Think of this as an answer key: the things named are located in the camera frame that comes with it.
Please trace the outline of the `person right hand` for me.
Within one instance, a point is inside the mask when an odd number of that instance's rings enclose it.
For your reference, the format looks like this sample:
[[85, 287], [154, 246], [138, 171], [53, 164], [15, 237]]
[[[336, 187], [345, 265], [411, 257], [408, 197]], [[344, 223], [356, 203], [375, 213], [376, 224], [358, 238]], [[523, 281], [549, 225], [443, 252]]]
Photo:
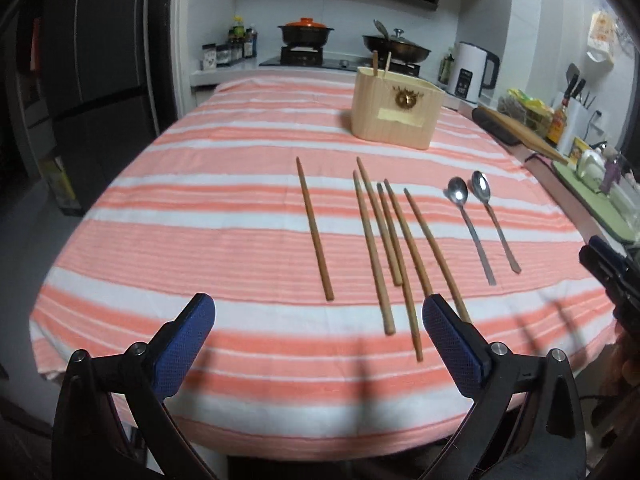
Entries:
[[605, 399], [600, 408], [612, 412], [632, 392], [639, 390], [639, 344], [627, 332], [620, 330], [611, 355], [605, 362], [600, 393]]

